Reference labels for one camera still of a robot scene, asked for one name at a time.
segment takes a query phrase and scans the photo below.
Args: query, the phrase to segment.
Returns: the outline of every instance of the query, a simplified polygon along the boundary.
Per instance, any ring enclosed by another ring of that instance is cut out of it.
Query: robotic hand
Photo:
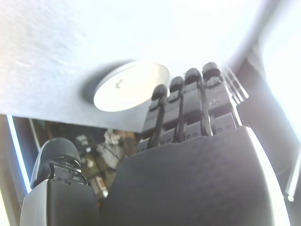
[[[242,126],[214,63],[155,88],[138,153],[125,158],[99,218],[75,147],[46,143],[21,226],[290,225],[272,166]]]

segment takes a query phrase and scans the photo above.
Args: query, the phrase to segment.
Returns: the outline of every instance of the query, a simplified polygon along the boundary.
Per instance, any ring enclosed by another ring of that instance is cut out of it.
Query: light strip
[[[23,180],[24,180],[24,183],[25,183],[25,187],[26,187],[27,193],[29,193],[29,192],[32,191],[32,189],[30,188],[30,182],[29,182],[28,174],[26,172],[26,167],[25,167],[23,156],[22,156],[20,144],[19,144],[19,141],[18,141],[18,136],[17,136],[13,116],[11,114],[8,114],[7,118],[8,118],[8,126],[9,126],[9,129],[10,129],[11,136],[13,138],[13,143],[14,143],[16,154],[17,154],[17,158],[18,158],[20,169],[21,169],[21,173],[22,173],[22,176],[23,176]]]

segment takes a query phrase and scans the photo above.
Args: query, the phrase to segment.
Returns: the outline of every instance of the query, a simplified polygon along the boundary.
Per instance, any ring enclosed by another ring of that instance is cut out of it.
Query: back of robotic hand
[[[60,158],[42,158],[46,144],[21,225],[288,226],[272,166],[239,120],[233,81],[209,63],[174,78],[169,90],[167,97],[164,85],[155,88],[138,153],[119,167],[100,220],[78,154],[69,158],[60,146]]]

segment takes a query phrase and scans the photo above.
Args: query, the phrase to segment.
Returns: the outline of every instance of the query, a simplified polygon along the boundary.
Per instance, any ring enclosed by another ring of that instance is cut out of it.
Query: blue light strip
[[[25,187],[26,187],[27,193],[29,193],[29,192],[32,191],[32,189],[30,188],[30,182],[29,182],[28,174],[26,172],[26,167],[25,167],[25,163],[24,163],[24,160],[23,160],[20,144],[19,144],[19,141],[18,141],[18,136],[17,136],[13,116],[11,114],[8,114],[7,118],[8,118],[8,126],[9,126],[9,129],[10,129],[11,136],[13,138],[13,143],[14,143],[16,154],[17,154],[17,158],[18,158],[20,169],[21,169],[21,173],[22,173],[22,176],[23,176],[23,180],[24,180],[24,183],[25,183]]]

